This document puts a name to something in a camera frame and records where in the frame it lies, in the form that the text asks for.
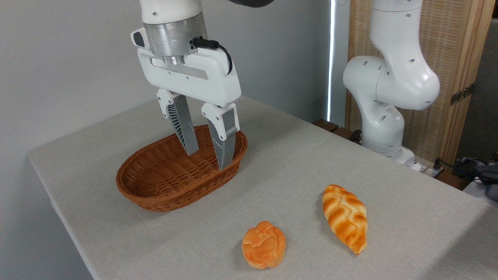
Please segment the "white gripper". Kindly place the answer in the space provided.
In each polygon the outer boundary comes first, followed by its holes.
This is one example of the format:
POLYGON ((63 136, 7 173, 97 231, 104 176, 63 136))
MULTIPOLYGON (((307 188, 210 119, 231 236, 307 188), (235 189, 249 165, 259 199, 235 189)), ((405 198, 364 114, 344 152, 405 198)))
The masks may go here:
POLYGON ((233 102, 241 96, 235 66, 230 74, 227 73, 226 53, 201 48, 187 55, 184 64, 171 65, 150 51, 143 27, 132 32, 131 39, 138 48, 139 62, 147 81, 160 88, 157 99, 163 116, 170 120, 189 156, 199 147, 185 96, 206 102, 201 110, 208 121, 219 169, 225 169, 233 160, 235 133, 240 130, 233 102))

